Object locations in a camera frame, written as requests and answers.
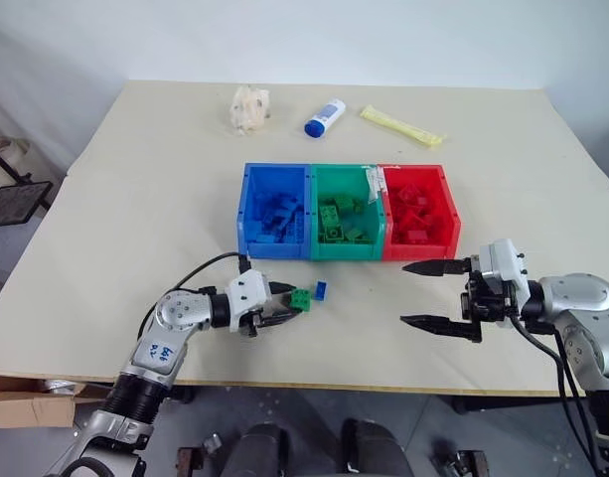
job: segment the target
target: blue cap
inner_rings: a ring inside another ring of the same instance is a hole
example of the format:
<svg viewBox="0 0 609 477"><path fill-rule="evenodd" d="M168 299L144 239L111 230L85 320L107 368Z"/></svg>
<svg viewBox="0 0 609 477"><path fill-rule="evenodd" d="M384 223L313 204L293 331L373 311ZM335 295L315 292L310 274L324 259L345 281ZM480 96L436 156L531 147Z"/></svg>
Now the blue cap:
<svg viewBox="0 0 609 477"><path fill-rule="evenodd" d="M320 137L322 134L324 134L324 129L324 124L315 119L311 119L304 126L304 130L311 137Z"/></svg>

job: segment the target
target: robotic arm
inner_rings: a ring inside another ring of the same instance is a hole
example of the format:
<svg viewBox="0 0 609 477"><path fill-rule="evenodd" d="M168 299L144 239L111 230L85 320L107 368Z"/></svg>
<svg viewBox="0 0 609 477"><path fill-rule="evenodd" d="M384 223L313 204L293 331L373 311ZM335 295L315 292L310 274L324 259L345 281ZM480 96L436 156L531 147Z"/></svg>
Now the robotic arm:
<svg viewBox="0 0 609 477"><path fill-rule="evenodd" d="M134 451L143 450L152 435L152 423L183 365L189 338L223 327L254 336L256 328L280 324L298 313L263 316L262 306L271 300L272 291L279 294L294 287L268 282L250 269L245 257L240 268L242 274L225 293L217 294L213 287L175 288L161 297L112 391L77 438L59 476L143 476L146 464Z"/></svg>
<svg viewBox="0 0 609 477"><path fill-rule="evenodd" d="M524 255L508 239L460 260L428 260L403 269L430 276L468 274L461 294L464 322L431 315L403 316L410 326L443 336L482 341L481 322L556 334L560 355L586 391L603 459L609 462L609 283L589 273L527 280Z"/></svg>

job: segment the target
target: plastic storage bin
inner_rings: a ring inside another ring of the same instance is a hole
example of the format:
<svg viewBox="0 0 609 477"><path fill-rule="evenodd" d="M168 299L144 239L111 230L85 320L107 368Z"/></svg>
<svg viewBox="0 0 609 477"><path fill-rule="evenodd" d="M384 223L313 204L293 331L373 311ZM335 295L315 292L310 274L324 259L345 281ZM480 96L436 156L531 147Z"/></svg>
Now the plastic storage bin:
<svg viewBox="0 0 609 477"><path fill-rule="evenodd" d="M461 231L441 166L380 165L386 230L383 260L453 258Z"/></svg>
<svg viewBox="0 0 609 477"><path fill-rule="evenodd" d="M368 203L369 167L311 166L312 259L381 260L385 213L381 195Z"/></svg>
<svg viewBox="0 0 609 477"><path fill-rule="evenodd" d="M246 164L237 246L253 258L309 259L311 166Z"/></svg>

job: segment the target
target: white wall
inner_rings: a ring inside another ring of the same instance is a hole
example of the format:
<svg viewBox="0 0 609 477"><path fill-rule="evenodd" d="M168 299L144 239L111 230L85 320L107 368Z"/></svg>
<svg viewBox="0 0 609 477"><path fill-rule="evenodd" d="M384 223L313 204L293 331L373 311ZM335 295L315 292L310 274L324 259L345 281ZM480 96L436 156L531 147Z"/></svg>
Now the white wall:
<svg viewBox="0 0 609 477"><path fill-rule="evenodd" d="M0 132L65 170L126 79L544 87L609 175L609 0L0 0Z"/></svg>

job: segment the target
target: cable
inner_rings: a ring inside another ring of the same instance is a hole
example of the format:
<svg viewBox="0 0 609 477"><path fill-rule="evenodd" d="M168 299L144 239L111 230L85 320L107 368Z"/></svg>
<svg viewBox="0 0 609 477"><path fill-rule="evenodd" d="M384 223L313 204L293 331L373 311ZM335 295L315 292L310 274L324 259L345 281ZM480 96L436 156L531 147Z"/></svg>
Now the cable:
<svg viewBox="0 0 609 477"><path fill-rule="evenodd" d="M593 461L595 462L595 443L593 442L591 426L589 425L589 421L586 417L586 412L584 412L584 406L582 405L582 401L580 400L580 395L578 394L578 389L575 385L575 380L573 379L573 373L571 372L571 368L569 367L566 351L564 350L564 343L562 342L562 337L560 336L558 330L553 330L553 336L555 338L555 344L558 348L558 353L560 354L560 360L562 361L562 364L564 366L564 373L566 374L566 379L568 380L569 387L571 388L571 395L573 396L573 401L575 402L575 406L578 408L578 414L580 415L582 428L584 429L584 433L586 434L586 441L589 447L589 453L591 454Z"/></svg>
<svg viewBox="0 0 609 477"><path fill-rule="evenodd" d="M45 475L46 477L51 477L52 475L55 474L50 474L50 471L53 470L55 468L55 466L66 456L66 454L70 451L70 449L72 449L73 447L75 447L76 441L73 442L72 444L70 444L66 450L64 452L62 452L62 454L57 458L57 460L55 462L53 462L53 465L51 465L48 470L46 472L44 472L42 475Z"/></svg>
<svg viewBox="0 0 609 477"><path fill-rule="evenodd" d="M531 344L533 344L543 353L548 355L555 362L556 374L557 374L557 380L558 380L558 392L560 394L560 402L562 404L562 409L564 410L564 415L566 416L566 419L569 422L571 431L573 432L575 439L577 440L578 444L580 445L582 452L584 452L584 455L586 456L587 461L591 465L591 468L593 469L594 474L596 475L596 477L600 477L600 475L601 475L600 471L598 470L598 468L595 464L595 458L594 458L595 456L593 456L593 457L591 456L591 454L585 447L584 443L582 442L582 439L580 438L580 434L578 433L578 430L575 427L575 423L573 422L573 418L571 417L571 413L569 411L569 404L568 404L568 401L566 398L566 389L564 388L564 366L563 366L562 360L556 353L554 353L554 351L551 348L547 347L546 345L541 343L539 340L534 338L530 334L530 332L527 331L523 327L523 325L519 321L518 316L516 316L516 315L510 316L510 320L512 321L512 324L514 325L514 328L516 328L516 331L518 331L523 336L523 338L525 338L527 341L529 341Z"/></svg>
<svg viewBox="0 0 609 477"><path fill-rule="evenodd" d="M217 261L222 260L223 258L227 258L229 256L237 256L237 257L243 257L246 258L245 255L242 255L241 253L238 253L237 251L228 251L226 253L222 253L218 256L215 256L214 258L212 258L211 260L207 260L205 263L203 263L202 265L194 268L191 272L189 272L187 275L185 275L185 277L179 281L178 283L176 283L176 285L174 285L174 288L172 288L172 290L176 290L177 288L180 288L181 286L183 286L185 283L187 283L191 278L194 277L194 275L196 275L197 273L199 273L200 271L203 271L205 268L207 268L209 265L216 263Z"/></svg>
<svg viewBox="0 0 609 477"><path fill-rule="evenodd" d="M185 283L187 283L189 280L191 280L197 273L200 273L205 268L207 268L210 265L213 265L217 261L220 261L220 260L222 260L224 258L229 258L230 256L237 256L238 257L238 259L240 260L240 273L242 273L242 270L245 267L248 266L248 259L246 258L246 255L238 253L237 251L228 251L226 253L221 253L220 255L215 256L214 258L211 258L211 259L207 260L202 265L197 266L192 271L190 271L187 275L185 275L181 281L176 283L173 288L170 288L165 293L169 293L170 291L174 291L174 290L180 289ZM145 330L145 323L147 323L147 319L152 314L152 312L154 311L155 307L156 307L156 303L154 303L152 305L152 307L149 310L147 310L147 313L145 314L145 317L143 318L143 320L141 321L140 326L138 327L137 338L140 338L143 335L143 331Z"/></svg>
<svg viewBox="0 0 609 477"><path fill-rule="evenodd" d="M61 475L62 477L71 477L81 467L91 470L98 477L115 477L114 473L103 462L93 457L81 457L77 459L66 467Z"/></svg>

